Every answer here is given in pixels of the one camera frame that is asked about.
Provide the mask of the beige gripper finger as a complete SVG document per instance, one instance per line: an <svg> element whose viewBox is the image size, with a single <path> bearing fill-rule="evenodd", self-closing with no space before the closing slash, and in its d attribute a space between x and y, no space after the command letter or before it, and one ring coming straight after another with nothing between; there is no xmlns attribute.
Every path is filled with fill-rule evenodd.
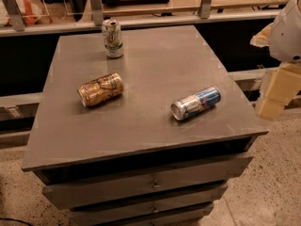
<svg viewBox="0 0 301 226"><path fill-rule="evenodd" d="M250 41L250 44L255 47L268 47L269 46L269 39L271 33L272 25L268 24L264 27L260 32L254 35Z"/></svg>
<svg viewBox="0 0 301 226"><path fill-rule="evenodd" d="M301 66L281 63L269 72L261 82L261 97L257 103L257 113L261 118L273 120L301 90Z"/></svg>

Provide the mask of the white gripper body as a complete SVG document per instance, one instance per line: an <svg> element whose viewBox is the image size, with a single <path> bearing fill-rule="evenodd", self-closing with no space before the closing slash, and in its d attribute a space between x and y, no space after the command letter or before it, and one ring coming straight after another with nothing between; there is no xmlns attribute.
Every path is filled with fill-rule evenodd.
<svg viewBox="0 0 301 226"><path fill-rule="evenodd" d="M281 62L301 63L301 0L290 0L273 21L269 52Z"/></svg>

